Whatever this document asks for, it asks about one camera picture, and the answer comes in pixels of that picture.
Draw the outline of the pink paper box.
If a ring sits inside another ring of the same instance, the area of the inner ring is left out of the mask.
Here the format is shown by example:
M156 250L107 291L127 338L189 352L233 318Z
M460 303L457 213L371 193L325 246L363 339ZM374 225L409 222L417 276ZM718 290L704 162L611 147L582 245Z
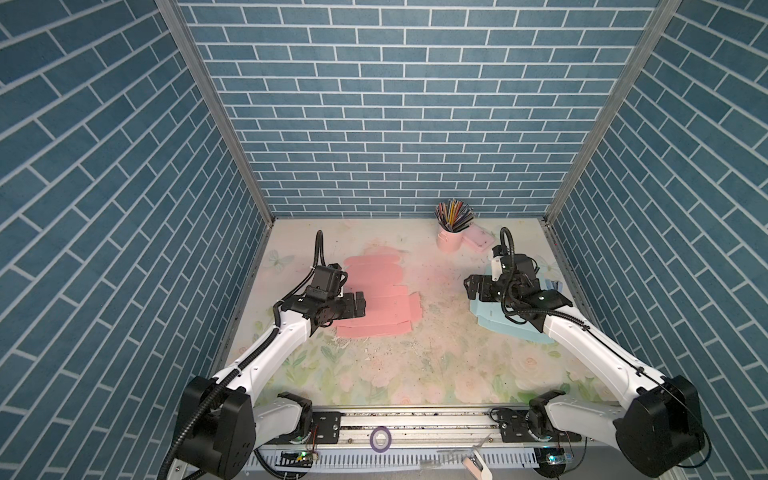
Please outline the pink paper box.
M395 336L409 333L423 318L421 296L404 284L401 255L375 253L344 261L349 279L345 293L363 293L366 308L361 318L334 322L342 339Z

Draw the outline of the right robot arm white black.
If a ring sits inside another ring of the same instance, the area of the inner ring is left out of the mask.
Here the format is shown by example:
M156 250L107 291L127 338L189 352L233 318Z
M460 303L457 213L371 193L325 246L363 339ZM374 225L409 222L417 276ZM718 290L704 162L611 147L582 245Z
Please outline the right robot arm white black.
M704 425L696 387L685 377L670 377L630 354L597 329L561 292L544 290L538 264L517 252L511 231L499 231L491 251L491 271L464 282L472 301L496 304L502 318L529 325L580 360L603 382L617 406L581 401L552 389L528 403L527 434L556 442L576 434L620 451L641 474L654 478L673 468L708 463L713 443ZM703 457L691 464L689 458Z

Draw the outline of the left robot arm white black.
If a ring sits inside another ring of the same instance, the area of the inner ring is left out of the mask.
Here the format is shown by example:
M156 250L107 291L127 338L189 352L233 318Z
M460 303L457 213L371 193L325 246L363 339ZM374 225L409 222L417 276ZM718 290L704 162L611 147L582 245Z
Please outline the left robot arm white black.
M284 392L258 405L280 366L317 330L365 314L363 293L343 290L348 275L324 257L323 234L315 236L306 277L272 307L273 324L240 357L210 378L194 377L185 387L173 439L158 471L167 479L175 461L205 474L234 478L259 448L277 438L301 441L313 431L310 400Z

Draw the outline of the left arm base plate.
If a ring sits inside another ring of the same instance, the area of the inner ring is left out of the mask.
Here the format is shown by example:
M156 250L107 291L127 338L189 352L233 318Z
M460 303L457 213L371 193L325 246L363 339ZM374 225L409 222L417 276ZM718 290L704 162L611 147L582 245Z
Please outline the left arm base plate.
M313 412L311 419L303 419L293 432L280 435L267 445L335 445L341 433L340 411Z

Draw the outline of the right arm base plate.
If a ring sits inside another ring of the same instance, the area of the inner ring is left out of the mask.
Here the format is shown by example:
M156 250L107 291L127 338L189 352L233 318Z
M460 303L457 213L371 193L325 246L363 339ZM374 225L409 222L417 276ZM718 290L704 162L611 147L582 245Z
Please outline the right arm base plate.
M578 443L583 437L575 432L556 430L549 423L540 425L529 410L494 407L488 413L498 426L503 443Z

